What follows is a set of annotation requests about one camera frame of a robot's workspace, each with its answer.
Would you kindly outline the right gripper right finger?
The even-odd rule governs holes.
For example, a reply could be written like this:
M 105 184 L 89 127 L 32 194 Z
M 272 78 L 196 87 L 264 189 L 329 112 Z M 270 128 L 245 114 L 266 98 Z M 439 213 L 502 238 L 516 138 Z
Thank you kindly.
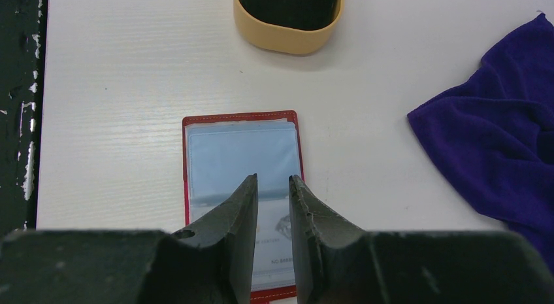
M 507 231 L 366 231 L 289 179 L 299 303 L 552 303 L 539 253 Z

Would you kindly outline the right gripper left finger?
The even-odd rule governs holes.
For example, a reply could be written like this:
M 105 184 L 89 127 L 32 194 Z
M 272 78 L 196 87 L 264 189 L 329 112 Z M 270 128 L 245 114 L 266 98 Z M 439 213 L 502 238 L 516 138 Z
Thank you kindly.
M 174 232 L 15 231 L 1 243 L 2 303 L 249 303 L 257 176 Z

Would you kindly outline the white credit card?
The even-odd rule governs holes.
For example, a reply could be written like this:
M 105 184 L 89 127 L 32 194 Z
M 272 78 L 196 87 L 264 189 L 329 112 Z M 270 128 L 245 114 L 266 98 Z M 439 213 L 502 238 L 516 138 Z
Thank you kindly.
M 263 210 L 257 222 L 252 291 L 294 284 L 289 213 L 284 209 Z

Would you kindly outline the red leather card holder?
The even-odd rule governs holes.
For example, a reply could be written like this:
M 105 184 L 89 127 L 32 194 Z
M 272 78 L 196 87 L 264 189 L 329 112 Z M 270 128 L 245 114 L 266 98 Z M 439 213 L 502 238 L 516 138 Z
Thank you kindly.
M 294 110 L 187 116 L 182 121 L 185 222 L 190 224 L 257 175 L 258 217 L 263 210 L 289 213 L 290 176 L 302 177 Z M 296 287 L 251 292 L 252 303 L 295 297 Z

